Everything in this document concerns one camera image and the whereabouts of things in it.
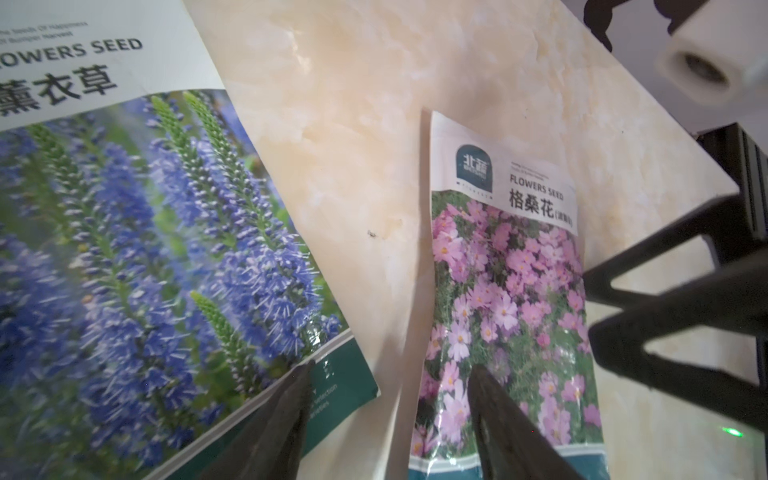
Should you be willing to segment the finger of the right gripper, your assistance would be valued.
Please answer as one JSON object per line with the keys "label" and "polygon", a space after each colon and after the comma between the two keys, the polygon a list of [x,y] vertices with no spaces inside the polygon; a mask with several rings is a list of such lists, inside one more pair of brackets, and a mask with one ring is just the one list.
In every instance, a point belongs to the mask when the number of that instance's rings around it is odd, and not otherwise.
{"label": "finger of the right gripper", "polygon": [[[612,287],[616,277],[701,237],[716,264],[706,276],[660,295]],[[588,300],[618,314],[588,331],[602,368],[760,431],[767,389],[723,370],[652,354],[646,343],[698,326],[756,338],[767,334],[767,244],[750,229],[739,195],[718,197],[583,274]]]}

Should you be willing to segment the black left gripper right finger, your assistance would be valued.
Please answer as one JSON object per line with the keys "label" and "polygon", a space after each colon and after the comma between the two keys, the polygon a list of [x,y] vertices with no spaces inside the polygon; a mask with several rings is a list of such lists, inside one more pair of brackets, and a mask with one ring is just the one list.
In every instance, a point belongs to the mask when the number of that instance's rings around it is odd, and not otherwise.
{"label": "black left gripper right finger", "polygon": [[468,402],[485,479],[579,479],[483,365],[472,367]]}

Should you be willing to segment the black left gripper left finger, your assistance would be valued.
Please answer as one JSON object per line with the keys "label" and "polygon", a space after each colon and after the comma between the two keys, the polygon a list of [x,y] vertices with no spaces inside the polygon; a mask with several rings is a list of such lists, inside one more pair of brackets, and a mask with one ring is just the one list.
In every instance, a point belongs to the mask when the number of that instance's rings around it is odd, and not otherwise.
{"label": "black left gripper left finger", "polygon": [[202,479],[295,479],[312,402],[313,360],[295,368]]}

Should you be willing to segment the pink cosmos seed packet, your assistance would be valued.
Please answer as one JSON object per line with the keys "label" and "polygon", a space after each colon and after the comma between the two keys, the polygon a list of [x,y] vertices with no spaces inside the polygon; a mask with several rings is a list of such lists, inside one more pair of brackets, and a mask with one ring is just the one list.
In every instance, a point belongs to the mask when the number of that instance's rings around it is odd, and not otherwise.
{"label": "pink cosmos seed packet", "polygon": [[409,477],[483,477],[470,411],[483,366],[546,447],[532,474],[607,478],[573,181],[438,112],[428,146],[435,304]]}

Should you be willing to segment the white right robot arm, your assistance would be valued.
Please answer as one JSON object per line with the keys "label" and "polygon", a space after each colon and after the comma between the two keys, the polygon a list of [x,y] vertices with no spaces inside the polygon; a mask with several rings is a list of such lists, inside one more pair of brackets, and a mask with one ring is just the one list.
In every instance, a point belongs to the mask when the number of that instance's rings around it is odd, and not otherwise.
{"label": "white right robot arm", "polygon": [[[694,102],[719,106],[767,83],[767,5],[709,1],[674,31],[661,73]],[[649,341],[698,326],[752,336],[758,370],[767,370],[767,242],[739,195],[710,200],[585,275],[590,300],[614,316],[588,331],[597,363],[608,371],[758,431],[767,428],[767,384],[649,353]],[[616,289],[612,281],[694,237],[714,271],[660,295]],[[471,418],[487,479],[575,479],[578,471],[535,432],[483,366],[469,380]]]}

